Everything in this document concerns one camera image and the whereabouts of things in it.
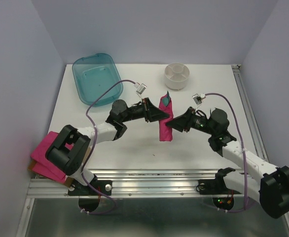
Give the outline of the teal plastic spoon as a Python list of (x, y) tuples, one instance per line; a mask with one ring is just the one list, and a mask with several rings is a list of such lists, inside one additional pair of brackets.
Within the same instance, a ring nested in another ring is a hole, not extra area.
[(164, 106), (168, 106), (170, 103), (170, 99), (168, 97), (164, 97), (162, 98), (162, 103), (164, 104)]

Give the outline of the pink paper napkin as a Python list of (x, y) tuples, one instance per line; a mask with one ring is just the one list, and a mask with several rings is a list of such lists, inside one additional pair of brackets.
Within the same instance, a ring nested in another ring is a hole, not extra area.
[(161, 109), (162, 111), (168, 113), (170, 115), (169, 118), (167, 119), (163, 119), (159, 121), (159, 141), (161, 142), (171, 142), (173, 139), (173, 134), (172, 134), (172, 128), (169, 128), (166, 126), (166, 122), (170, 121), (173, 119), (174, 115), (173, 115), (173, 106), (172, 106), (172, 99), (171, 97), (169, 97), (170, 99), (170, 103), (168, 106), (164, 106), (164, 104), (162, 103), (162, 98), (167, 97), (167, 94), (165, 94), (164, 96), (162, 96), (160, 98), (160, 103), (159, 103), (159, 109)]

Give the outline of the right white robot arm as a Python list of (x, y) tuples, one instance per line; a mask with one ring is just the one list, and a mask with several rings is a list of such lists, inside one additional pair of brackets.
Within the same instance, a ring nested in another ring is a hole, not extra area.
[(272, 218), (289, 212), (289, 167), (277, 167), (242, 147), (228, 132), (229, 120), (225, 111), (214, 109), (210, 117), (200, 116), (192, 107), (166, 125), (179, 132), (196, 129), (210, 135), (212, 150), (243, 168), (219, 169), (214, 179), (198, 180), (196, 190), (202, 195), (223, 195), (236, 191), (256, 201)]

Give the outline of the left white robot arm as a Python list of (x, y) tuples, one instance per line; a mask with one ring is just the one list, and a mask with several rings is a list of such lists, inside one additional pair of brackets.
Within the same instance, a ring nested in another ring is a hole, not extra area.
[(169, 114), (154, 106), (149, 98), (144, 98), (130, 107), (124, 100), (113, 102), (109, 116), (104, 123), (92, 127), (75, 128), (66, 125), (59, 132), (45, 157), (59, 170), (79, 183), (79, 188), (90, 195), (96, 190), (96, 176), (85, 166), (88, 148), (101, 142), (115, 141), (127, 130), (124, 122), (144, 119), (156, 122), (169, 118)]

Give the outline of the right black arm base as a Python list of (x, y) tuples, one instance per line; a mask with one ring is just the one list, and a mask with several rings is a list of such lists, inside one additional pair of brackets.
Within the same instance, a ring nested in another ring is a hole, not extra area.
[(201, 195), (227, 195), (231, 191), (234, 191), (235, 194), (240, 194), (236, 190), (228, 189), (223, 179), (227, 174), (235, 171), (231, 167), (219, 169), (213, 179), (199, 179), (195, 189)]

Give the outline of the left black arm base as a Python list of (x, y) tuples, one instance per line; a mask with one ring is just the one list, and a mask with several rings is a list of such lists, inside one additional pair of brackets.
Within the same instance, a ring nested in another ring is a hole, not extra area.
[[(111, 196), (112, 193), (112, 181), (111, 180), (102, 180), (98, 179), (98, 177), (94, 178), (90, 185), (93, 186), (99, 192)], [(78, 181), (74, 180), (71, 184), (72, 190), (68, 190), (69, 196), (97, 196), (99, 195), (89, 186), (84, 186), (80, 184)]]

